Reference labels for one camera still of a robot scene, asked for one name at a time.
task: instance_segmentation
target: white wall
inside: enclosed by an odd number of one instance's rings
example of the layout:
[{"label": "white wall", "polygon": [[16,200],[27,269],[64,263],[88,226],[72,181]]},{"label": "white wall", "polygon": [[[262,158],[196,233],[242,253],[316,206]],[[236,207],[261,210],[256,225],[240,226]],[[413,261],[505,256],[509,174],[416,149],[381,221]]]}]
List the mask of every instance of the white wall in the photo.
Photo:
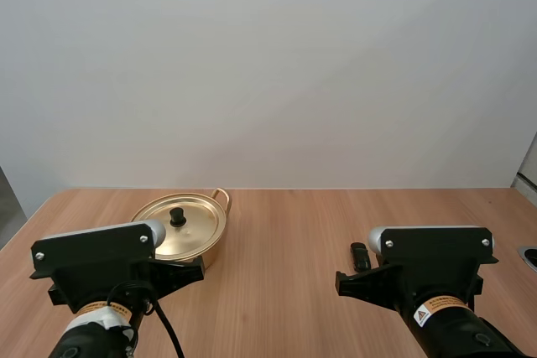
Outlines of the white wall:
[{"label": "white wall", "polygon": [[0,0],[0,165],[68,186],[509,186],[535,0]]}]

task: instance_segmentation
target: black cable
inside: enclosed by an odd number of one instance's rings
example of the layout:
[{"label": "black cable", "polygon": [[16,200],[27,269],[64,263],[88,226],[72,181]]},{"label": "black cable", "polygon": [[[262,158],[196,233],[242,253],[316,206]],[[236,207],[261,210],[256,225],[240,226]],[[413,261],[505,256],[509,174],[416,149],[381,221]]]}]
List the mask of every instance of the black cable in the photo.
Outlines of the black cable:
[{"label": "black cable", "polygon": [[[168,318],[164,314],[164,311],[160,307],[159,304],[159,297],[157,295],[157,292],[155,291],[153,285],[151,283],[148,283],[146,281],[126,281],[124,283],[119,283],[116,285],[112,290],[110,290],[110,293],[108,294],[107,298],[107,306],[110,306],[112,303],[113,296],[117,293],[118,290],[129,290],[129,289],[144,289],[149,292],[149,302],[151,303],[151,309],[148,311],[143,312],[145,316],[149,316],[154,311],[159,316],[160,321],[166,328],[166,331],[168,332],[168,336],[171,338],[171,342],[174,345],[175,353],[179,358],[185,358],[185,354],[183,354],[183,350],[181,349],[181,345],[179,342],[179,339],[177,338],[177,335],[174,332],[174,328],[170,324]],[[129,328],[134,330],[134,336],[131,340],[130,347],[134,350],[136,349],[136,345],[138,344],[138,331],[135,328]]]},{"label": "black cable", "polygon": [[179,344],[179,339],[177,339],[177,335],[174,332],[174,328],[171,327],[171,324],[168,321],[168,318],[164,314],[164,311],[162,308],[160,308],[160,304],[157,301],[157,303],[154,305],[154,310],[157,313],[157,315],[160,318],[160,321],[166,328],[166,331],[168,332],[169,337],[171,338],[171,342],[173,343],[175,347],[175,352],[177,353],[177,356],[179,358],[185,358],[185,354],[183,354],[183,350],[181,349],[181,344]]}]

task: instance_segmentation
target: pot handle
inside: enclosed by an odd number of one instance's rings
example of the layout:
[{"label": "pot handle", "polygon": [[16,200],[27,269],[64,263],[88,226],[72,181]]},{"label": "pot handle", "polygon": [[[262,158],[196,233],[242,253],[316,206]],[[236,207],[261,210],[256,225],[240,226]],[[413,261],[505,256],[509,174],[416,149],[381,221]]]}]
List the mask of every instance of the pot handle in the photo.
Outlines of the pot handle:
[{"label": "pot handle", "polygon": [[232,197],[222,188],[216,188],[212,191],[211,197],[212,199],[216,199],[218,194],[224,194],[226,196],[226,206],[224,207],[224,211],[226,211],[226,218],[229,217],[229,210],[232,209]]}]

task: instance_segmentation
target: black bracket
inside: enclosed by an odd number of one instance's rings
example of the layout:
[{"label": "black bracket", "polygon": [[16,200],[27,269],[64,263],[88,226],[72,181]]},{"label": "black bracket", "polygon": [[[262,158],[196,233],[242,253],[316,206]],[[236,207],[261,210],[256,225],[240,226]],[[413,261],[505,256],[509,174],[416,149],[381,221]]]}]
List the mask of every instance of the black bracket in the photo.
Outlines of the black bracket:
[{"label": "black bracket", "polygon": [[[205,273],[201,257],[193,262],[154,259],[153,232],[146,224],[45,238],[32,245],[32,255],[35,272],[30,278],[52,278],[52,303],[67,304],[73,313],[106,300],[119,283],[149,282],[162,298],[202,280]],[[128,306],[139,302],[128,293],[118,297]]]}]

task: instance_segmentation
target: pot lid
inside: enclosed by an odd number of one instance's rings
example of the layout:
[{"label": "pot lid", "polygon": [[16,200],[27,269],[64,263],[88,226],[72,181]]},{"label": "pot lid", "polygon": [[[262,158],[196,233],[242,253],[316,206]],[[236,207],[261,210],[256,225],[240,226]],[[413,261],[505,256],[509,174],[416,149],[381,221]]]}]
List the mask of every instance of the pot lid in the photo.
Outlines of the pot lid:
[{"label": "pot lid", "polygon": [[[226,210],[214,199],[222,192]],[[159,220],[166,229],[162,245],[155,251],[162,260],[189,260],[211,248],[222,236],[231,200],[223,189],[212,197],[178,193],[154,200],[140,209],[132,221]]]}]

